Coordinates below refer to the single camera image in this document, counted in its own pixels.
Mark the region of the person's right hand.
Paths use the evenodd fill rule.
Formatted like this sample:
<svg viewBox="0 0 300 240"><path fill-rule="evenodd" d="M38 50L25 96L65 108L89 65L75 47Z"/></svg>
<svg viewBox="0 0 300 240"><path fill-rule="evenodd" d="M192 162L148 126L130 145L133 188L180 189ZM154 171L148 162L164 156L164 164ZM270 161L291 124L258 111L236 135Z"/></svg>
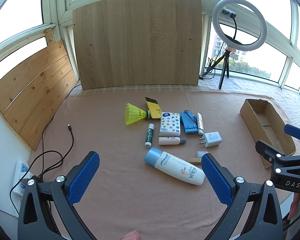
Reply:
<svg viewBox="0 0 300 240"><path fill-rule="evenodd" d="M288 220L291 220L295 216L299 206L300 206L300 194L294 193L293 201L291 203L289 215L287 218Z"/></svg>

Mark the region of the person's left hand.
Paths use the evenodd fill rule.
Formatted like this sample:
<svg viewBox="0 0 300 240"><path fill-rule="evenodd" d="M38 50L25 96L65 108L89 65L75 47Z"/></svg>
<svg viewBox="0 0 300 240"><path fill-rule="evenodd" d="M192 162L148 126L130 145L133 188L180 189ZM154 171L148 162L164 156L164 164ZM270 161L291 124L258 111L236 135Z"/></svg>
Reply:
<svg viewBox="0 0 300 240"><path fill-rule="evenodd" d="M141 234L138 230L125 234L120 240L141 240Z"/></svg>

